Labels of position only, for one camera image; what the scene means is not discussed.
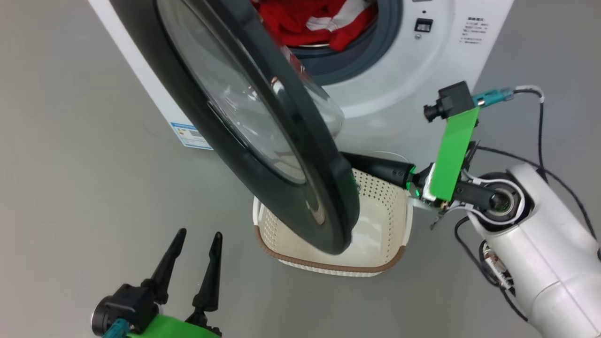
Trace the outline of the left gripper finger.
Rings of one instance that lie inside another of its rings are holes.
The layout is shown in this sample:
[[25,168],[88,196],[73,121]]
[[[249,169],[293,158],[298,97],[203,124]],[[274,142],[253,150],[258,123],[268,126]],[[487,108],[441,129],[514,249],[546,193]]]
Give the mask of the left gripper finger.
[[141,283],[141,287],[147,287],[152,291],[154,302],[159,305],[165,305],[168,301],[168,287],[176,259],[182,252],[186,235],[187,229],[178,230],[152,276]]
[[219,306],[221,261],[223,252],[223,234],[215,233],[209,250],[208,268],[204,274],[201,288],[193,298],[194,312],[215,312]]

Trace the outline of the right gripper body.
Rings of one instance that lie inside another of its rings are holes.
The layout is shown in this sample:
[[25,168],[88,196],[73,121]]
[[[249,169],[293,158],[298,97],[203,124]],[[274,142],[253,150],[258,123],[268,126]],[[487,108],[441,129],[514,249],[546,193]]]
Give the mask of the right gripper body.
[[436,163],[430,163],[429,167],[419,173],[412,175],[410,181],[410,198],[408,203],[418,209],[427,210],[434,213],[440,213],[444,210],[441,205],[444,203],[431,192],[431,183],[433,180]]

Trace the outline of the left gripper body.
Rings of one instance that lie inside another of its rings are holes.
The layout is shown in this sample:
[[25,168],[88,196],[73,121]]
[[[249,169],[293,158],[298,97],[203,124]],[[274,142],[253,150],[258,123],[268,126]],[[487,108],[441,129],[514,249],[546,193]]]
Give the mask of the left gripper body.
[[186,323],[200,327],[202,330],[202,336],[221,336],[223,333],[217,326],[211,326],[208,323],[207,313],[216,312],[217,308],[196,308],[193,313],[190,314]]

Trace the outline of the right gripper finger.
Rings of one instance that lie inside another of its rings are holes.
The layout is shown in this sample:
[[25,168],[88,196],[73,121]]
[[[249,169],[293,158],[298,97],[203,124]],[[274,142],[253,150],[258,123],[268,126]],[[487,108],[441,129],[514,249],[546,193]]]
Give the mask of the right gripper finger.
[[352,153],[342,153],[342,155],[354,169],[394,184],[404,190],[408,190],[415,181],[416,167],[412,163]]

